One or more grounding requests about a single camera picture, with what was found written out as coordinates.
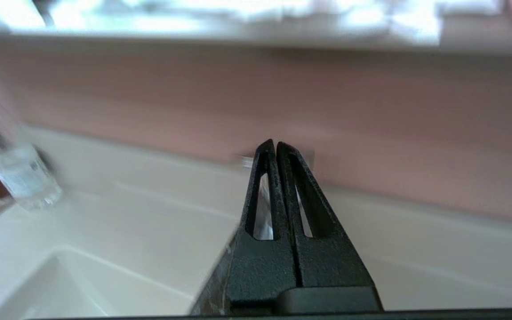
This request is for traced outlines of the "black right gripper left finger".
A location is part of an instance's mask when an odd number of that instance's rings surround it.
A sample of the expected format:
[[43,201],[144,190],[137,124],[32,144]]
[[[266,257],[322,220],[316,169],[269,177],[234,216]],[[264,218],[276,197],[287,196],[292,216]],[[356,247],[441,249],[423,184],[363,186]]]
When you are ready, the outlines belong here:
[[[260,179],[268,176],[273,237],[254,237]],[[273,140],[256,148],[229,268],[229,303],[235,312],[268,311],[284,291],[295,288],[291,226]]]

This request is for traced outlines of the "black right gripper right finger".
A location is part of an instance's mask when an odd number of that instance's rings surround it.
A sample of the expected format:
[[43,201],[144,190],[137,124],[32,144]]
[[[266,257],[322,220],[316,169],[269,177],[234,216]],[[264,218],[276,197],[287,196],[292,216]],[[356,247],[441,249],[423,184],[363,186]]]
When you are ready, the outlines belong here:
[[283,312],[381,312],[374,281],[299,150],[279,142],[277,161],[297,266]]

